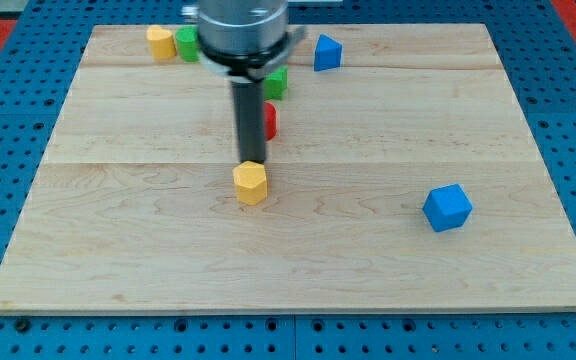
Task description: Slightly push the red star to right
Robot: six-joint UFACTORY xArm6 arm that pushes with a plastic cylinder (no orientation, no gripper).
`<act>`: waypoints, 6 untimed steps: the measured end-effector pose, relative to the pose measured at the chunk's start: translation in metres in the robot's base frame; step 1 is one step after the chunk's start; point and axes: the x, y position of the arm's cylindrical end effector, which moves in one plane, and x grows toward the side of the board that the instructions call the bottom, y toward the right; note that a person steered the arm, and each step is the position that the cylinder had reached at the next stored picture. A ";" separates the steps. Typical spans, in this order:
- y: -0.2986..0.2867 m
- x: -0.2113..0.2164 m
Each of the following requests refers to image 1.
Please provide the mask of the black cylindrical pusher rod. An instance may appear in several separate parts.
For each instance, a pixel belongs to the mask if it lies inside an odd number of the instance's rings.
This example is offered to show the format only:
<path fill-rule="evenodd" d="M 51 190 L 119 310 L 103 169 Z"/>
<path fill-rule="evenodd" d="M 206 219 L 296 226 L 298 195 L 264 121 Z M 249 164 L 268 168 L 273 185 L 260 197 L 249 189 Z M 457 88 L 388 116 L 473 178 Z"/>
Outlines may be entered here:
<path fill-rule="evenodd" d="M 262 82 L 231 83 L 239 160 L 266 161 L 264 90 Z"/>

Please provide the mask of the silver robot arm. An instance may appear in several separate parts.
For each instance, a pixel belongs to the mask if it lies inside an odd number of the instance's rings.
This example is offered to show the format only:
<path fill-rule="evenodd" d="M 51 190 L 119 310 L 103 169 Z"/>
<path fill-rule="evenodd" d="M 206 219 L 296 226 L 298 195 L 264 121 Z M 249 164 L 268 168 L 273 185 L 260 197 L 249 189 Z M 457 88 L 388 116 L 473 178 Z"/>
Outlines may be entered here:
<path fill-rule="evenodd" d="M 239 160 L 264 163 L 264 80 L 287 63 L 306 28 L 289 26 L 286 0 L 197 0 L 181 15 L 197 26 L 201 63 L 230 82 Z"/>

